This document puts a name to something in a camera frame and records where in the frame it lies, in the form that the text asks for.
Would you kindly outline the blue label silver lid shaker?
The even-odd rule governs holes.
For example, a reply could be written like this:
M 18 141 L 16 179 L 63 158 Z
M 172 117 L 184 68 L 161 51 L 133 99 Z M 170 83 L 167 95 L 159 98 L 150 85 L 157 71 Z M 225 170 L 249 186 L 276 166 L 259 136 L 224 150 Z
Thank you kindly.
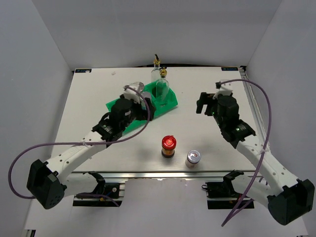
M 148 91 L 143 91 L 141 95 L 142 95 L 142 99 L 140 100 L 141 106 L 143 110 L 146 110 L 147 107 L 145 105 L 145 102 L 147 102 L 149 107 L 151 106 L 151 94 Z

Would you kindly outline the glass bottle gold black pourer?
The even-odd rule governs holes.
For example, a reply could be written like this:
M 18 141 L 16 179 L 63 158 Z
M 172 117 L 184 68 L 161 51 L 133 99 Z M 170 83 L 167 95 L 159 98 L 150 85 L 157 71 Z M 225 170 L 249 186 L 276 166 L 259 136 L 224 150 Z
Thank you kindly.
M 160 77 L 156 82 L 156 100 L 161 106 L 163 106 L 167 103 L 167 96 L 169 92 L 169 82 L 166 79 L 166 67 L 160 68 L 159 75 Z

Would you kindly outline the jar with silver lid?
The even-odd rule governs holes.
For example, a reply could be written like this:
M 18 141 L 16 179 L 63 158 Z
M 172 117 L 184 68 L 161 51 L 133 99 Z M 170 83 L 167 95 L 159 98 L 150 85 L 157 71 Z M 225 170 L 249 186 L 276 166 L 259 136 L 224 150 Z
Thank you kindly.
M 133 83 L 129 84 L 128 86 L 135 89 L 139 93 L 142 93 L 144 91 L 144 88 L 145 88 L 145 85 L 140 81 L 133 82 Z

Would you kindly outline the glass bottle with dark bottom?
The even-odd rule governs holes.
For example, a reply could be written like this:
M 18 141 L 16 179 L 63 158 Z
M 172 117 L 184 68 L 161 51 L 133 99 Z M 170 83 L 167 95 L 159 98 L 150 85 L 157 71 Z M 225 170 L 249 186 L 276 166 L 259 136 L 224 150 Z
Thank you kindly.
M 157 80 L 159 79 L 159 69 L 160 69 L 160 59 L 157 54 L 155 54 L 155 59 L 154 59 L 154 68 L 151 71 L 151 82 L 153 84 L 153 89 L 152 89 L 152 94 L 154 97 L 156 97 L 156 83 Z

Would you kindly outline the red lid dark sauce jar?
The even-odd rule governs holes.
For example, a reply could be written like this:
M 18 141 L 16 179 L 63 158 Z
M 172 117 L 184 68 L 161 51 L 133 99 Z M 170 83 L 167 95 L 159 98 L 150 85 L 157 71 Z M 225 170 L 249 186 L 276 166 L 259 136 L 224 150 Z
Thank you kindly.
M 165 158 L 172 158 L 175 154 L 177 141 L 174 136 L 164 136 L 161 141 L 161 154 Z

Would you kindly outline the small red label spice jar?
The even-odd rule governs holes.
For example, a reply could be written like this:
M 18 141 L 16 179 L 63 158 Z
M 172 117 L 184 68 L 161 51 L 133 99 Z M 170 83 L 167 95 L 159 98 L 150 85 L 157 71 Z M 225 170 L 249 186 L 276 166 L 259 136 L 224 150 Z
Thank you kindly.
M 194 167 L 201 160 L 201 155 L 197 150 L 191 150 L 187 154 L 187 158 L 185 160 L 185 164 L 188 168 Z

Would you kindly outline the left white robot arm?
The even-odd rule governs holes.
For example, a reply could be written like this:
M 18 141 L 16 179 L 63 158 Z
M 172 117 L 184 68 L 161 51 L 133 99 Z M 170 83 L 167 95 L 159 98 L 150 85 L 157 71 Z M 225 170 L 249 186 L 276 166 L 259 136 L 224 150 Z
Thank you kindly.
M 89 171 L 79 179 L 73 179 L 70 174 L 111 144 L 122 142 L 123 132 L 135 120 L 151 121 L 155 111 L 150 97 L 142 96 L 138 101 L 120 97 L 81 142 L 71 145 L 54 158 L 44 162 L 34 161 L 30 167 L 27 189 L 44 209 L 55 207 L 62 198 L 71 195 L 103 196 L 106 181 L 99 173 Z

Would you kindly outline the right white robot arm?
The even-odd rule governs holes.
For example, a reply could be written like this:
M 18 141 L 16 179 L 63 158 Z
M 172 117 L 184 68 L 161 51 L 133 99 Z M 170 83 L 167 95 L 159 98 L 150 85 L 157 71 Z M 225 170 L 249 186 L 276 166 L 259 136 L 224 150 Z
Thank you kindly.
M 239 106 L 232 95 L 203 92 L 197 100 L 196 113 L 200 114 L 204 106 L 205 115 L 214 117 L 223 138 L 258 168 L 268 183 L 252 181 L 243 172 L 234 170 L 223 178 L 223 192 L 227 196 L 246 193 L 284 226 L 312 210 L 313 183 L 300 180 L 264 149 L 255 131 L 239 118 Z

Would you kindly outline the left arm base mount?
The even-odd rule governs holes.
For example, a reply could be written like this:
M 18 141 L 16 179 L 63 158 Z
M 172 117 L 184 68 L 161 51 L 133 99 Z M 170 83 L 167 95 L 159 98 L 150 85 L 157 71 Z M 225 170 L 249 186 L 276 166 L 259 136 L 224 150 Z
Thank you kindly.
M 96 186 L 91 192 L 77 194 L 73 200 L 75 207 L 120 207 L 123 198 L 123 184 L 108 182 L 104 177 L 91 171 L 87 173 L 96 181 Z

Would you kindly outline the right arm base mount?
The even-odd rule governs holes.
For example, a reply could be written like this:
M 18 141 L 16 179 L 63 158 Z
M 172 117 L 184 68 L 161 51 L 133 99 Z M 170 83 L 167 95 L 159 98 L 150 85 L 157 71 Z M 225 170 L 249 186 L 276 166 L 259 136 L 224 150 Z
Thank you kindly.
M 207 194 L 209 210 L 232 210 L 240 200 L 242 193 L 237 193 L 232 186 L 232 180 L 243 175 L 244 172 L 233 170 L 223 177 L 221 182 L 206 182 L 201 188 Z

